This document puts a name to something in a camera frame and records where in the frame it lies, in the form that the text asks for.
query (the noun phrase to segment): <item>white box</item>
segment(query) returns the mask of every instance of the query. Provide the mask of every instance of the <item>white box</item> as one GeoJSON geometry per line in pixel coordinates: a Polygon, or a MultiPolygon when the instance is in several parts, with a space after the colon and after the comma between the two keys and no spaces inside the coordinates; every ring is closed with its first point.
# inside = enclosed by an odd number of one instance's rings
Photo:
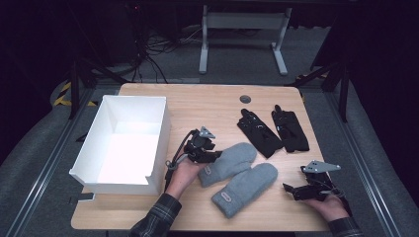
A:
{"type": "Polygon", "coordinates": [[[104,96],[69,174],[95,194],[158,196],[169,135],[165,97],[104,96]]]}

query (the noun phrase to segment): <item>black glove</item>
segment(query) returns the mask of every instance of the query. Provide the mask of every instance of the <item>black glove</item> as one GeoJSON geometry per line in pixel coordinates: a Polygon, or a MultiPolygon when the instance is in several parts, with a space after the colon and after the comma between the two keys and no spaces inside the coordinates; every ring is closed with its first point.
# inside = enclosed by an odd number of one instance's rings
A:
{"type": "Polygon", "coordinates": [[[287,152],[309,150],[307,137],[305,137],[294,112],[282,111],[281,107],[275,105],[272,119],[287,152]]]}
{"type": "Polygon", "coordinates": [[[238,127],[266,158],[284,147],[283,142],[254,113],[243,109],[241,114],[243,118],[238,121],[238,127]]]}

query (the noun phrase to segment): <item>gray mitten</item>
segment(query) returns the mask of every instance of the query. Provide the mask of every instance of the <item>gray mitten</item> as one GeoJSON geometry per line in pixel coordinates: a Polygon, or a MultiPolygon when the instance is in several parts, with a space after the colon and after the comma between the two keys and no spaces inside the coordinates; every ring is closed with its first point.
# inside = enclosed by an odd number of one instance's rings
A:
{"type": "Polygon", "coordinates": [[[231,218],[241,208],[260,196],[277,178],[277,168],[269,163],[259,164],[253,169],[234,176],[212,197],[212,201],[227,218],[231,218]]]}
{"type": "Polygon", "coordinates": [[[246,142],[235,144],[223,150],[221,156],[214,163],[209,163],[198,174],[202,187],[209,187],[250,169],[256,154],[256,148],[246,142]]]}

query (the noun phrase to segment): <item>dark background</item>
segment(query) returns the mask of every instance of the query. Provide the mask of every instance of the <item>dark background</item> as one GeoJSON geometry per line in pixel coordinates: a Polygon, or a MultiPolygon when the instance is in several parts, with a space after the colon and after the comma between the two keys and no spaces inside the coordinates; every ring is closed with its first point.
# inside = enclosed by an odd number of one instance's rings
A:
{"type": "MultiPolygon", "coordinates": [[[[390,162],[418,204],[419,188],[414,183],[419,166],[415,71],[419,37],[414,26],[419,23],[414,5],[412,1],[376,1],[360,9],[344,23],[351,26],[355,44],[339,46],[350,31],[333,32],[317,63],[321,66],[351,51],[351,81],[390,162]]],[[[147,26],[173,40],[183,27],[199,24],[202,13],[199,6],[142,10],[147,26]]],[[[294,9],[290,26],[327,27],[334,23],[336,13],[328,8],[294,9]]],[[[130,27],[124,4],[76,0],[0,3],[0,163],[51,110],[51,92],[68,77],[77,58],[92,58],[106,66],[133,60],[130,27]]]]}

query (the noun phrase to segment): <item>gray carpet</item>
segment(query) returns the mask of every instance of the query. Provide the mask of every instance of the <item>gray carpet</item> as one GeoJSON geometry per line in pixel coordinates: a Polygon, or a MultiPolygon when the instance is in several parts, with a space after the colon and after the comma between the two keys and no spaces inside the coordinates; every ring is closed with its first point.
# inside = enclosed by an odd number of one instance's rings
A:
{"type": "MultiPolygon", "coordinates": [[[[275,58],[269,48],[269,43],[276,34],[269,31],[262,31],[253,37],[232,32],[212,34],[206,75],[198,73],[201,45],[195,41],[152,58],[171,83],[280,86],[293,82],[296,75],[309,72],[310,64],[327,31],[288,30],[282,47],[289,70],[288,76],[279,75],[275,58]]],[[[156,73],[148,62],[141,64],[139,72],[143,82],[155,82],[156,73]]],[[[160,83],[161,78],[158,75],[157,81],[160,83]]],[[[398,235],[393,236],[416,236],[419,233],[418,208],[394,173],[355,90],[351,87],[347,109],[348,123],[342,123],[336,118],[334,108],[338,93],[321,92],[319,83],[320,79],[312,81],[301,87],[300,91],[305,98],[305,106],[325,161],[339,164],[343,168],[341,171],[331,172],[330,176],[338,187],[345,190],[357,222],[366,236],[390,236],[377,214],[377,206],[371,202],[370,188],[360,175],[363,171],[358,169],[354,161],[354,157],[361,154],[399,231],[398,235]],[[355,151],[344,134],[346,128],[356,140],[355,151]]],[[[52,101],[60,89],[57,87],[51,95],[52,101]]],[[[100,102],[103,95],[114,95],[117,90],[115,83],[100,81],[89,100],[100,102]]],[[[52,167],[53,175],[46,180],[47,186],[42,198],[34,203],[34,211],[29,212],[28,221],[21,228],[21,236],[126,236],[125,231],[106,233],[74,230],[70,226],[75,208],[71,198],[77,197],[82,187],[68,175],[68,171],[82,145],[76,139],[88,131],[97,109],[98,107],[85,107],[82,110],[62,148],[62,155],[58,157],[56,166],[52,167]]],[[[57,140],[69,123],[69,112],[69,107],[53,107],[52,112],[34,126],[0,167],[0,236],[6,236],[42,167],[54,152],[57,140]]],[[[330,233],[295,235],[330,236],[330,233]]],[[[281,234],[265,233],[265,236],[281,234]]]]}

